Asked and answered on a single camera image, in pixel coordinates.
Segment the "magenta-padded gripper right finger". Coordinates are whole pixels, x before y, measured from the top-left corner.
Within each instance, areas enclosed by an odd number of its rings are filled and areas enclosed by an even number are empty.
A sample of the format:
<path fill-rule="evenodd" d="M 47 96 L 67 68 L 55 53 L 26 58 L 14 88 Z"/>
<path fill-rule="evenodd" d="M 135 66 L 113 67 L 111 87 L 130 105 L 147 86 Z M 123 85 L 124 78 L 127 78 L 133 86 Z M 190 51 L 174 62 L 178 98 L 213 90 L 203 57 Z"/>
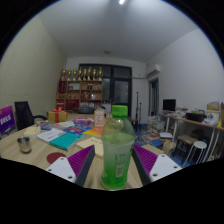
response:
<path fill-rule="evenodd" d="M 166 154 L 156 155 L 137 145 L 133 146 L 132 157 L 143 186 L 181 170 Z"/>

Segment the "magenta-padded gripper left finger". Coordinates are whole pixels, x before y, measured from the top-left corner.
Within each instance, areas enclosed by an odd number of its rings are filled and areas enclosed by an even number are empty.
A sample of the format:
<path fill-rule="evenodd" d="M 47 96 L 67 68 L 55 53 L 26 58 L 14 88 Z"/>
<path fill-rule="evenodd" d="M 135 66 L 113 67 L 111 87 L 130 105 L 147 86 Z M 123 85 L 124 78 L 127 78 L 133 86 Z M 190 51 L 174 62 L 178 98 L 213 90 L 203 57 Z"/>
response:
<path fill-rule="evenodd" d="M 95 147 L 88 146 L 70 157 L 59 157 L 46 171 L 83 187 L 95 156 Z"/>

